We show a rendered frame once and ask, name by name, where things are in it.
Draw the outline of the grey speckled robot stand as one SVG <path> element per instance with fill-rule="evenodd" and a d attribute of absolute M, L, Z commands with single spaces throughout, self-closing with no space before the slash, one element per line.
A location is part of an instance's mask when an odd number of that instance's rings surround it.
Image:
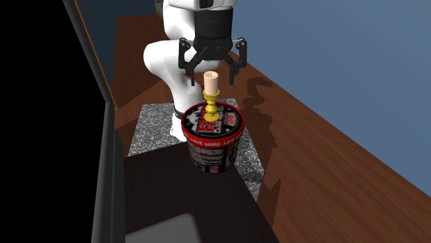
<path fill-rule="evenodd" d="M 127 153 L 129 157 L 180 143 L 170 134 L 173 109 L 172 103 L 144 104 L 141 107 Z M 253 198 L 258 199 L 264 168 L 248 130 L 244 130 L 240 138 L 235 166 Z"/>

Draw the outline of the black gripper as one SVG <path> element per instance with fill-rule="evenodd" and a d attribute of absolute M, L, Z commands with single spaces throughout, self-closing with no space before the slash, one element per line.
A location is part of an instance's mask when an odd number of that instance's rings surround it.
<path fill-rule="evenodd" d="M 179 39 L 178 68 L 184 69 L 195 86 L 195 68 L 202 61 L 225 60 L 229 65 L 229 84 L 232 86 L 235 76 L 247 65 L 247 41 L 241 37 L 232 41 L 233 8 L 224 10 L 203 10 L 194 12 L 195 39 L 192 42 Z M 228 54 L 232 46 L 239 51 L 237 61 Z M 185 60 L 185 53 L 191 47 L 196 51 L 190 61 Z"/>

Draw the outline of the black tub with red rim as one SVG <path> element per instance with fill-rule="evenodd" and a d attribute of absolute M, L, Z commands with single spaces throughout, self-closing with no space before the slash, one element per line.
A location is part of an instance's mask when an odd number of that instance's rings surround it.
<path fill-rule="evenodd" d="M 193 165 L 209 174 L 223 173 L 235 164 L 245 129 L 243 114 L 235 106 L 220 101 L 216 105 L 216 121 L 204 118 L 205 102 L 190 107 L 181 121 Z"/>

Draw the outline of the cream candle on yellow holder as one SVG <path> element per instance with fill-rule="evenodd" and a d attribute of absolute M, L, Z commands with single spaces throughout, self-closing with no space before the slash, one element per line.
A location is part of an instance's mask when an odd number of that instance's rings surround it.
<path fill-rule="evenodd" d="M 216 105 L 219 90 L 219 75 L 215 71 L 206 71 L 203 74 L 204 90 L 202 91 L 204 99 L 207 101 L 205 107 L 206 113 L 204 119 L 207 122 L 215 122 L 219 119 L 218 107 Z"/>

